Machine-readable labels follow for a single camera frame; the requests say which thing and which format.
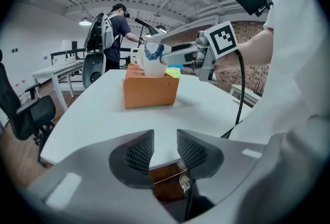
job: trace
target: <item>white shirt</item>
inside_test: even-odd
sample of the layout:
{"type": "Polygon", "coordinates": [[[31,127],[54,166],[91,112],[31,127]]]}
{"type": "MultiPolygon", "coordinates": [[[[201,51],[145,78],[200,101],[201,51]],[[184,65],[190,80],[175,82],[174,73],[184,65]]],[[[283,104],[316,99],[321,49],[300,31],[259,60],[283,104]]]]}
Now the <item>white shirt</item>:
{"type": "Polygon", "coordinates": [[[327,100],[327,95],[318,87],[324,90],[328,83],[323,79],[322,84],[322,77],[316,75],[330,73],[324,60],[330,59],[325,56],[330,48],[326,16],[317,0],[273,0],[273,3],[264,25],[265,29],[274,29],[265,91],[233,129],[231,140],[266,144],[272,135],[287,132],[311,115],[325,111],[322,101],[327,100]]]}

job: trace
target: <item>backpack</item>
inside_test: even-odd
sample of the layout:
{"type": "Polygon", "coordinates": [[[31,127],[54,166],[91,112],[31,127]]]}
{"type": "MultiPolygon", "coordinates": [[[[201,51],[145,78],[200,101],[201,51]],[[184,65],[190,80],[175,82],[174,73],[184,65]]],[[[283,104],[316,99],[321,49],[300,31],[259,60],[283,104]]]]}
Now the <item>backpack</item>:
{"type": "Polygon", "coordinates": [[[108,49],[112,47],[113,43],[115,40],[117,40],[120,37],[120,34],[113,36],[113,27],[111,24],[111,18],[114,18],[118,14],[111,14],[108,16],[107,14],[104,13],[103,18],[102,18],[102,40],[103,40],[103,50],[108,49]]]}
{"type": "Polygon", "coordinates": [[[105,49],[112,47],[114,41],[120,37],[120,34],[113,36],[110,19],[115,16],[117,14],[108,16],[105,12],[102,12],[95,17],[84,43],[86,52],[93,50],[101,50],[103,52],[105,49]]]}

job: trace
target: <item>small white table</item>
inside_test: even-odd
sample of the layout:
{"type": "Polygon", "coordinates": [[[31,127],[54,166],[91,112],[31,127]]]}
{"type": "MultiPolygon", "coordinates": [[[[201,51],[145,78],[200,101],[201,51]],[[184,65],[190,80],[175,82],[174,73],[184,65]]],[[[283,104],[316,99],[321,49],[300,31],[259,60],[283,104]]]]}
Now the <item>small white table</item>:
{"type": "MultiPolygon", "coordinates": [[[[64,100],[61,88],[60,88],[60,84],[58,82],[58,76],[59,75],[67,76],[71,97],[74,97],[73,91],[72,91],[70,74],[77,70],[82,69],[82,67],[83,67],[83,62],[76,61],[76,62],[74,62],[72,64],[68,64],[68,65],[49,66],[49,67],[43,68],[41,70],[38,70],[38,71],[32,73],[32,76],[36,83],[38,83],[38,78],[51,78],[52,79],[56,96],[60,102],[60,105],[61,105],[63,111],[65,112],[68,109],[68,106],[65,103],[65,100],[64,100]]],[[[37,91],[37,95],[39,97],[39,89],[36,88],[36,91],[37,91]]]]}
{"type": "MultiPolygon", "coordinates": [[[[154,169],[180,159],[177,129],[221,137],[235,125],[237,99],[188,75],[181,75],[174,105],[125,110],[125,75],[125,70],[110,70],[85,90],[55,126],[41,157],[56,164],[90,144],[154,129],[154,169]]],[[[250,109],[243,105],[241,119],[250,109]]]]}
{"type": "MultiPolygon", "coordinates": [[[[233,95],[234,92],[237,92],[241,95],[242,93],[242,86],[241,85],[232,85],[232,89],[230,90],[230,95],[233,95]]],[[[248,88],[245,88],[245,93],[244,93],[244,100],[251,105],[255,105],[259,100],[261,99],[260,96],[255,94],[252,90],[249,90],[248,88]]]]}

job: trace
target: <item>chair armrest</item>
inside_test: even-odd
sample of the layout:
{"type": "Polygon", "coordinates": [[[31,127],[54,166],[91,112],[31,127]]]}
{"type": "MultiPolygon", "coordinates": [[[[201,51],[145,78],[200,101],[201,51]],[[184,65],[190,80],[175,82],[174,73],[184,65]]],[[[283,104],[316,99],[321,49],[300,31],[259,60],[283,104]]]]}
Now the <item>chair armrest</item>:
{"type": "Polygon", "coordinates": [[[28,87],[28,88],[25,90],[25,92],[29,92],[29,91],[31,92],[31,90],[34,90],[36,87],[39,87],[39,86],[40,86],[40,83],[34,84],[34,85],[28,87]]]}
{"type": "Polygon", "coordinates": [[[21,115],[25,113],[26,111],[30,110],[33,106],[37,105],[38,102],[39,102],[39,98],[35,98],[33,100],[27,101],[18,110],[16,110],[16,114],[21,115]]]}

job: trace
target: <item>tabletop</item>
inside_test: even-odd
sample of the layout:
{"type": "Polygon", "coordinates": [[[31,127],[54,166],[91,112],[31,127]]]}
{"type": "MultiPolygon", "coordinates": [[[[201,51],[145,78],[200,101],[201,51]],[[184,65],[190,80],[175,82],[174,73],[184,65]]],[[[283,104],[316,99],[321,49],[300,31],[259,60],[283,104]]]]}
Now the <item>tabletop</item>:
{"type": "MultiPolygon", "coordinates": [[[[87,88],[55,126],[41,157],[56,164],[84,146],[154,129],[150,168],[157,168],[180,158],[177,129],[221,137],[235,125],[237,99],[188,75],[181,75],[174,105],[125,110],[125,75],[125,70],[110,70],[87,88]]],[[[250,109],[243,105],[241,119],[250,109]]]]}
{"type": "Polygon", "coordinates": [[[38,71],[33,72],[32,75],[36,76],[36,75],[52,74],[52,73],[56,73],[56,72],[68,69],[70,67],[75,67],[75,66],[79,66],[79,65],[81,65],[81,67],[82,67],[83,66],[83,61],[77,60],[76,62],[73,62],[71,64],[67,64],[67,65],[48,66],[48,67],[45,67],[45,68],[42,68],[38,71]]]}
{"type": "MultiPolygon", "coordinates": [[[[238,89],[239,91],[242,91],[242,86],[241,85],[235,85],[234,84],[233,85],[233,88],[238,89]]],[[[248,88],[245,88],[244,92],[245,92],[245,94],[248,94],[249,96],[251,96],[251,97],[253,97],[253,98],[257,99],[257,100],[260,100],[261,99],[260,96],[258,96],[252,90],[250,90],[248,88]]]]}

